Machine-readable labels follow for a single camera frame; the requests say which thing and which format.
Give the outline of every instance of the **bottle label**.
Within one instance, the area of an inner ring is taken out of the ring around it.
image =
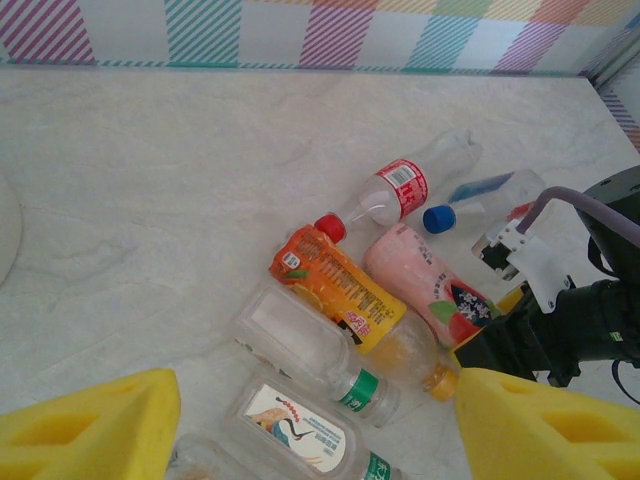
[[[449,197],[449,203],[459,202],[467,198],[482,195],[484,193],[494,192],[504,185],[515,172],[505,173],[496,177],[485,178],[477,182],[465,183],[454,190]]]
[[[529,202],[529,203],[525,203],[524,205],[520,205],[519,207],[514,208],[509,213],[509,216],[507,217],[507,220],[511,221],[511,220],[515,220],[516,218],[524,217],[527,213],[529,213],[529,210],[531,210],[531,207],[533,207],[534,203],[535,202]]]
[[[291,268],[286,259],[300,260]],[[271,275],[339,327],[367,354],[400,321],[407,307],[389,295],[329,237],[311,225],[296,231],[276,254]]]
[[[344,430],[269,385],[260,388],[244,415],[321,473],[335,469],[344,457]]]
[[[363,480],[390,480],[391,465],[388,462],[371,452],[369,468]]]
[[[495,315],[491,302],[462,282],[407,225],[383,235],[364,264],[381,287],[413,305],[445,347],[458,345]]]
[[[409,215],[427,201],[427,180],[415,163],[400,158],[376,175],[384,178],[396,191],[400,201],[400,218]]]
[[[378,388],[378,383],[376,377],[366,370],[361,369],[356,383],[353,384],[349,393],[340,400],[340,403],[354,412],[359,412],[366,407],[373,398],[373,394],[376,393],[376,389]]]

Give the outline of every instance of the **green bottle label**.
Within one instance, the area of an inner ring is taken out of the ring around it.
[[[377,388],[378,379],[366,370],[361,369],[356,383],[353,384],[349,393],[340,400],[340,403],[354,412],[359,412],[371,401]]]
[[[369,468],[367,469],[367,474],[364,476],[364,480],[390,480],[390,478],[391,465],[371,452]]]

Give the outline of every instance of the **orange label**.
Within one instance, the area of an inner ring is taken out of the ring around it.
[[[269,272],[339,327],[350,330],[367,354],[407,311],[311,225],[296,231],[276,254]]]

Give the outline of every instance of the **fruit illustration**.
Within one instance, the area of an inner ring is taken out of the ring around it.
[[[479,327],[473,325],[467,317],[459,312],[454,313],[449,319],[449,333],[456,345],[464,342],[471,335],[479,331]]]

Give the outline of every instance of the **colorful striped wallpaper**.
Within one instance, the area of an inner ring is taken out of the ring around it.
[[[586,74],[636,0],[0,0],[0,62]]]
[[[600,96],[640,153],[640,56],[627,65]]]

